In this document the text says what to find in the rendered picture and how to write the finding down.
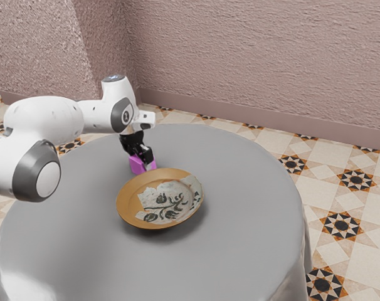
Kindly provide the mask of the purple block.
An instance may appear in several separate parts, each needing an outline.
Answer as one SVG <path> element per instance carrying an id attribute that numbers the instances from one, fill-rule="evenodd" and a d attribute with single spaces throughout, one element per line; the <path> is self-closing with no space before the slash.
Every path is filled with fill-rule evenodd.
<path id="1" fill-rule="evenodd" d="M 153 160 L 150 164 L 145 165 L 137 155 L 132 155 L 129 157 L 129 164 L 135 175 L 157 169 L 155 160 Z"/>

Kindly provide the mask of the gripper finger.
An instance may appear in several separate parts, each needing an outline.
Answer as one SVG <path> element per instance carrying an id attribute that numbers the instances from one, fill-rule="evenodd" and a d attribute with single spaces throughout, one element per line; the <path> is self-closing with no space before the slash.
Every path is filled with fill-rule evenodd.
<path id="1" fill-rule="evenodd" d="M 150 147 L 140 144 L 138 146 L 138 157 L 144 165 L 149 165 L 154 161 L 153 151 Z"/>

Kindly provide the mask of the brown plate with floral pattern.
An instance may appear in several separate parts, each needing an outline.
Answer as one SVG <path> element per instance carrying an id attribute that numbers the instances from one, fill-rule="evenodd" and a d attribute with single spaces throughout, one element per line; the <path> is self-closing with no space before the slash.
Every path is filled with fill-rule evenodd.
<path id="1" fill-rule="evenodd" d="M 190 172 L 158 168 L 129 180 L 117 196 L 116 208 L 126 223 L 160 230 L 189 219 L 203 197 L 202 184 Z"/>

